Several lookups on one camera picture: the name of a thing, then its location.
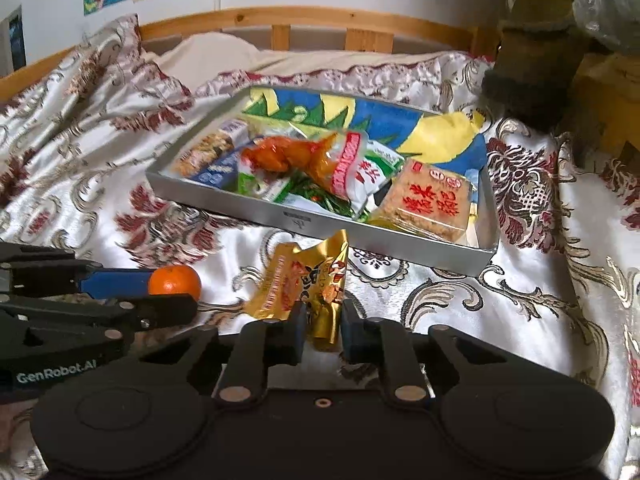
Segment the blue stick snack packet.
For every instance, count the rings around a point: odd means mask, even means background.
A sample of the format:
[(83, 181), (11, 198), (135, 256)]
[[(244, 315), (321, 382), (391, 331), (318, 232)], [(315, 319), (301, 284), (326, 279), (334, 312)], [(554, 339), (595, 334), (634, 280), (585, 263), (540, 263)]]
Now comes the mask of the blue stick snack packet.
[(229, 152), (213, 160), (189, 180), (209, 188), (234, 192), (238, 187), (239, 162), (243, 148)]

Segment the gold foil snack packet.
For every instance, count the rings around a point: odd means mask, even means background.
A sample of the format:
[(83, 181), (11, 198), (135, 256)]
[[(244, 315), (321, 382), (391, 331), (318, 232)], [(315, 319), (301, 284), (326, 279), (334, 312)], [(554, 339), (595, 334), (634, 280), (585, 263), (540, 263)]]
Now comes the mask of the gold foil snack packet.
[(307, 249), (293, 242), (277, 245), (257, 292), (245, 304), (245, 313), (258, 320), (285, 321), (296, 304), (306, 304), (308, 339), (319, 351), (335, 351), (348, 250), (344, 230)]

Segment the seaweed snack packet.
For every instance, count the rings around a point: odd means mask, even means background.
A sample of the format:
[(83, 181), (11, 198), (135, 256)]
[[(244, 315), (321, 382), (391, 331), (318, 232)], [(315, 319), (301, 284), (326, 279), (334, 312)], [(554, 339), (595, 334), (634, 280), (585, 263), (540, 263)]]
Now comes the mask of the seaweed snack packet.
[(363, 132), (332, 132), (318, 140), (268, 136), (243, 148), (238, 191), (245, 196), (358, 219), (405, 159)]

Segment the plastic bag of clothes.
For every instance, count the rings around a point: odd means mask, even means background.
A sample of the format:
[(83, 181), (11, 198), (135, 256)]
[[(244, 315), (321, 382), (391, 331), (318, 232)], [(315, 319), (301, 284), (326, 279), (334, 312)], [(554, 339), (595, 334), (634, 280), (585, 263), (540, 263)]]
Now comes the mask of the plastic bag of clothes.
[(608, 50), (639, 54), (639, 0), (574, 0), (577, 26)]

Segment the rice cracker packet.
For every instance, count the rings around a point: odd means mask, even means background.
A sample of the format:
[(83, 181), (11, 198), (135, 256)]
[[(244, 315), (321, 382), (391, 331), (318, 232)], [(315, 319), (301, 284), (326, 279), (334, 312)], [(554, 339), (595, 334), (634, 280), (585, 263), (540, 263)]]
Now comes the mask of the rice cracker packet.
[(460, 174), (410, 158), (367, 222), (457, 243), (468, 228), (472, 192), (472, 184)]

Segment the wooden bed frame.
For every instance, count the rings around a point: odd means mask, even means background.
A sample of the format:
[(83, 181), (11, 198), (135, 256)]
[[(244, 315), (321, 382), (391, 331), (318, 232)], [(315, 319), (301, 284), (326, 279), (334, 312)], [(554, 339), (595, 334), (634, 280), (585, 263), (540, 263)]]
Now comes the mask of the wooden bed frame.
[(291, 49), (291, 30), (312, 27), (342, 30), (346, 51), (390, 53), (397, 37), (434, 42), (474, 56), (494, 58), (500, 32), (495, 26), (454, 27), (420, 18), (327, 6), (258, 6), (168, 18), (139, 27), (145, 44), (167, 38), (188, 38), (225, 29), (268, 27), (270, 48)]

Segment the beige pillow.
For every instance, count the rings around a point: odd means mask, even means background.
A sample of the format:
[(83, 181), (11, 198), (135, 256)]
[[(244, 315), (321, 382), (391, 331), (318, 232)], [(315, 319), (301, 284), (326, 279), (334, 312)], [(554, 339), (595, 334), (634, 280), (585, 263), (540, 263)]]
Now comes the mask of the beige pillow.
[(271, 51), (223, 32), (206, 32), (182, 40), (173, 49), (157, 54), (145, 51), (143, 58), (154, 62), (168, 76), (179, 79), (194, 91), (222, 73), (245, 70), (268, 76), (292, 76), (315, 70), (348, 70), (356, 65), (411, 64), (426, 61), (435, 51), (373, 53), (355, 51)]

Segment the orange chicken snack packet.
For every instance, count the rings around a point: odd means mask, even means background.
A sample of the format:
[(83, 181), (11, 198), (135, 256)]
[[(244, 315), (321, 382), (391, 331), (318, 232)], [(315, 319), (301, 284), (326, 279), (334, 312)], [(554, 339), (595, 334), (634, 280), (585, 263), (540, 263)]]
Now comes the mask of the orange chicken snack packet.
[(265, 136), (243, 148), (239, 174), (282, 177), (302, 172), (358, 211), (370, 195), (359, 172), (368, 142), (367, 133), (358, 131), (332, 131), (319, 140)]

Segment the orange mandarin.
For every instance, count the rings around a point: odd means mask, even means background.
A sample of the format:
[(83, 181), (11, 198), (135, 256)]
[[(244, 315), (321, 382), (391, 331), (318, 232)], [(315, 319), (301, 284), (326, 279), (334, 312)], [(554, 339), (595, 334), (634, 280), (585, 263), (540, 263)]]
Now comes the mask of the orange mandarin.
[(198, 272), (190, 266), (163, 266), (156, 269), (148, 281), (150, 295), (189, 295), (200, 300), (202, 283)]

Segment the wooden cabinet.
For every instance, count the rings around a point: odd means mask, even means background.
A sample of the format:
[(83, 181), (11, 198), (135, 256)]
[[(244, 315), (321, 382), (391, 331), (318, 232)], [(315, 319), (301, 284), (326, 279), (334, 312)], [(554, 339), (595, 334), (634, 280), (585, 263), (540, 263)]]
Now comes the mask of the wooden cabinet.
[(588, 53), (570, 87), (560, 128), (573, 137), (581, 165), (596, 153), (639, 172), (639, 58)]

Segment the brown plush toy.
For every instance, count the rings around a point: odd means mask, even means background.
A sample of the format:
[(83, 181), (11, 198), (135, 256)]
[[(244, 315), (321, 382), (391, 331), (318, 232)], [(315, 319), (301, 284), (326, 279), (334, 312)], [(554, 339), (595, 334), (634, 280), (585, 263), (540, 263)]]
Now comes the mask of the brown plush toy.
[(515, 0), (499, 26), (495, 65), (483, 78), (488, 100), (540, 131), (560, 121), (589, 44), (576, 25), (573, 1)]

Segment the nut bar packet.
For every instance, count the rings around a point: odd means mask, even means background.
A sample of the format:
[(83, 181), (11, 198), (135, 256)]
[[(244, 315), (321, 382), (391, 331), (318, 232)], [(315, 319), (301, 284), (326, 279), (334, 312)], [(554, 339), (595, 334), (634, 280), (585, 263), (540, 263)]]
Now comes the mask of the nut bar packet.
[(210, 124), (180, 152), (172, 163), (171, 170), (180, 177), (193, 177), (248, 140), (250, 126), (243, 119), (227, 119), (218, 126)]

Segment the silver tray with painted liner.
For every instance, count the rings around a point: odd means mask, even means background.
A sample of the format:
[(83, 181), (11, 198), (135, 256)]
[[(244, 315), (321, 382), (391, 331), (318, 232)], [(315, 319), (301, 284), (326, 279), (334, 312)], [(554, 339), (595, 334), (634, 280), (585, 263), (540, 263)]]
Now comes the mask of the silver tray with painted liner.
[(484, 117), (251, 86), (153, 162), (166, 200), (466, 275), (498, 248)]

